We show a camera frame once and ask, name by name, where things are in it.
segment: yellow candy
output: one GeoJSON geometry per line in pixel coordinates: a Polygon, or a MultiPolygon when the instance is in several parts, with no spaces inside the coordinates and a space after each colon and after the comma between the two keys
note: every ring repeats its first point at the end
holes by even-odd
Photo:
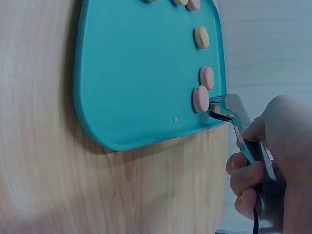
{"type": "Polygon", "coordinates": [[[178,6],[186,6],[188,0],[172,0],[178,6]]]}
{"type": "Polygon", "coordinates": [[[201,49],[207,49],[209,46],[208,32],[205,27],[198,27],[194,30],[194,37],[197,46],[201,49]]]}

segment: white wall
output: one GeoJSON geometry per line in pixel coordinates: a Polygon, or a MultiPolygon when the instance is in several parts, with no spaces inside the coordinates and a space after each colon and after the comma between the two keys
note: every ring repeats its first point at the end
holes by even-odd
{"type": "MultiPolygon", "coordinates": [[[[241,95],[251,119],[279,94],[312,108],[312,0],[219,0],[229,93],[241,95]]],[[[232,128],[230,154],[238,151],[232,128]]],[[[220,229],[251,232],[228,188],[220,229]]]]}

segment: wooden table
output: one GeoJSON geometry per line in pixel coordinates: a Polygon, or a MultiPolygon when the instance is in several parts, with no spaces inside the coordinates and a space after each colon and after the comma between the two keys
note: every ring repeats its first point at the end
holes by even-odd
{"type": "Polygon", "coordinates": [[[214,233],[227,127],[123,153],[94,143],[72,104],[80,8],[1,2],[0,233],[214,233]]]}

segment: fork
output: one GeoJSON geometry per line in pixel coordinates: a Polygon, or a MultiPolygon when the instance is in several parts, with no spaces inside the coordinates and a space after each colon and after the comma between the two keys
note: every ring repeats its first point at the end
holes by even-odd
{"type": "Polygon", "coordinates": [[[277,176],[272,162],[262,143],[244,140],[241,132],[251,121],[237,94],[226,94],[210,98],[210,117],[231,123],[234,126],[241,152],[248,164],[261,161],[265,165],[264,179],[254,189],[257,193],[253,209],[253,234],[280,234],[283,229],[284,194],[286,183],[277,176]]]}

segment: fork handle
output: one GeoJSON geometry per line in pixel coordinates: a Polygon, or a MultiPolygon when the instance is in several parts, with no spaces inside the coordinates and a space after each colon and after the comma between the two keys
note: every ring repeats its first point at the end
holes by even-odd
{"type": "Polygon", "coordinates": [[[285,184],[283,180],[277,178],[263,144],[244,140],[237,127],[234,128],[240,150],[248,163],[261,161],[265,165],[264,179],[254,188],[257,202],[253,210],[253,234],[282,233],[285,184]]]}

